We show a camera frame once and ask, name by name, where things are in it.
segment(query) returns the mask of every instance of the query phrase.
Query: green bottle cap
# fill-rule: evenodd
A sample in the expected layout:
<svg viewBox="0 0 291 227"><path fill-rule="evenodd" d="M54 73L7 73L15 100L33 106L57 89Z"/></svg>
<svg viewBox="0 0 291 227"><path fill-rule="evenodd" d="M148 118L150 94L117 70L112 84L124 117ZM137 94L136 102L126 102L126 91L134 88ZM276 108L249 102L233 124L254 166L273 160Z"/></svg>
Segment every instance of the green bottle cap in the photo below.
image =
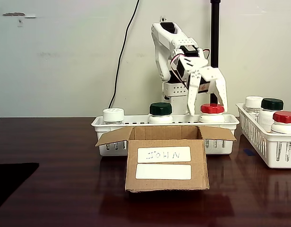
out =
<svg viewBox="0 0 291 227"><path fill-rule="evenodd" d="M266 110L282 110L284 103L281 99L276 98L264 98L261 103L261 107Z"/></svg>
<svg viewBox="0 0 291 227"><path fill-rule="evenodd" d="M150 105L150 114L153 116L165 116L172 113L172 105L170 103L152 103Z"/></svg>

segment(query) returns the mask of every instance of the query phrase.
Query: black pole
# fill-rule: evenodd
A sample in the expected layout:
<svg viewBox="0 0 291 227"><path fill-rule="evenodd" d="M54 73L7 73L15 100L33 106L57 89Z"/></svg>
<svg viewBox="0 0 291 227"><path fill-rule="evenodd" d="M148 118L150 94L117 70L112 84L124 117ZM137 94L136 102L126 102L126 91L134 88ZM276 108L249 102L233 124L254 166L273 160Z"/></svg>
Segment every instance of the black pole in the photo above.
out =
<svg viewBox="0 0 291 227"><path fill-rule="evenodd" d="M219 18L220 18L220 3L221 0L211 1L211 66L218 68L219 66ZM218 98L215 94L211 94L210 103L218 103Z"/></svg>

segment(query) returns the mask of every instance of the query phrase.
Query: wooden table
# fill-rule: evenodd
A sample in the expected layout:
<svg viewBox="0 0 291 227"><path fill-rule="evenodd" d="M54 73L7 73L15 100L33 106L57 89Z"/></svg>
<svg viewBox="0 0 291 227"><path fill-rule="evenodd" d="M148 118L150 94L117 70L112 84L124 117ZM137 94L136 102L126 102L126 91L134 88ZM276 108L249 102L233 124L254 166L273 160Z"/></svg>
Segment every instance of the wooden table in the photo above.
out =
<svg viewBox="0 0 291 227"><path fill-rule="evenodd" d="M126 158L99 155L92 120L0 119L0 164L35 163L7 171L31 176L0 227L291 226L291 170L268 169L239 129L231 155L207 158L210 190L129 194Z"/></svg>

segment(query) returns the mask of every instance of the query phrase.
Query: white bottle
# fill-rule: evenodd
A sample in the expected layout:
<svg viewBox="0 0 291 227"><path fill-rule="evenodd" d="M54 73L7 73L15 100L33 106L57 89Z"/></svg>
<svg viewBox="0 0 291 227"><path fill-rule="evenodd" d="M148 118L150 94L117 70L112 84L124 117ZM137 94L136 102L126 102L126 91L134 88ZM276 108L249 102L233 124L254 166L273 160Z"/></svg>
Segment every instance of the white bottle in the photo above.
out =
<svg viewBox="0 0 291 227"><path fill-rule="evenodd" d="M278 111L273 116L274 123L271 127L272 133L291 134L291 112Z"/></svg>
<svg viewBox="0 0 291 227"><path fill-rule="evenodd" d="M248 96L245 99L245 111L256 121L259 120L259 113L261 110L261 102L263 97Z"/></svg>
<svg viewBox="0 0 291 227"><path fill-rule="evenodd" d="M203 104L201 106L201 112L203 113L199 122L202 123L223 123L225 118L222 115L224 113L224 107L218 104Z"/></svg>
<svg viewBox="0 0 291 227"><path fill-rule="evenodd" d="M218 104L203 104L200 107L202 115L199 117L199 122L202 123L223 123L225 118L222 115L224 113L224 107ZM218 147L217 140L205 140L205 148L207 149L216 149ZM222 141L221 146L225 147L225 141Z"/></svg>
<svg viewBox="0 0 291 227"><path fill-rule="evenodd" d="M109 108L103 110L103 121L105 124L122 124L125 112L121 108Z"/></svg>
<svg viewBox="0 0 291 227"><path fill-rule="evenodd" d="M274 134L291 134L291 112L278 111L273 116L271 131ZM291 158L291 142L277 142L276 161L280 161L281 153L285 152L285 161Z"/></svg>
<svg viewBox="0 0 291 227"><path fill-rule="evenodd" d="M109 108L103 110L103 121L105 124L122 124L125 112L121 108ZM127 142L122 142L122 148L127 148ZM106 149L110 150L110 144L106 144ZM118 150L118 143L114 143L114 149Z"/></svg>
<svg viewBox="0 0 291 227"><path fill-rule="evenodd" d="M273 115L275 112L283 110L284 103L281 99L264 98L261 103L258 123L266 132L271 131L272 124L274 123Z"/></svg>
<svg viewBox="0 0 291 227"><path fill-rule="evenodd" d="M150 124L171 124L173 123L172 105L170 103L152 103L150 105Z"/></svg>

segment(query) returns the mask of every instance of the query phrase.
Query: white basket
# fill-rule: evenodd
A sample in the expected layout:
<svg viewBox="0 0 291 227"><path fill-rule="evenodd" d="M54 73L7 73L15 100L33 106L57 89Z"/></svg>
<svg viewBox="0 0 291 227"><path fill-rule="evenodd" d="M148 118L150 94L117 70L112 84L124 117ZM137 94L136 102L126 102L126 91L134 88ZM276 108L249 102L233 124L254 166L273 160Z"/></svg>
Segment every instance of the white basket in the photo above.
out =
<svg viewBox="0 0 291 227"><path fill-rule="evenodd" d="M159 125L196 125L196 126L212 126L221 127L225 129L230 129L234 134L237 124L239 121L234 115L224 114L224 123L199 123L198 119L200 115L190 116L190 115L172 115L174 122L172 124L159 124ZM94 127L97 138L99 139L102 134L113 131L125 126L155 126L158 124L148 124L149 115L132 115L125 116L123 124L104 124L103 117L96 117L91 123ZM232 152L232 141L222 141L222 140L205 140L205 151L206 154L224 155L230 154ZM102 156L126 156L128 155L127 143L118 142L114 144L99 146L99 151Z"/></svg>
<svg viewBox="0 0 291 227"><path fill-rule="evenodd" d="M291 168L291 135L266 132L245 110L236 104L240 113L242 133L270 168Z"/></svg>

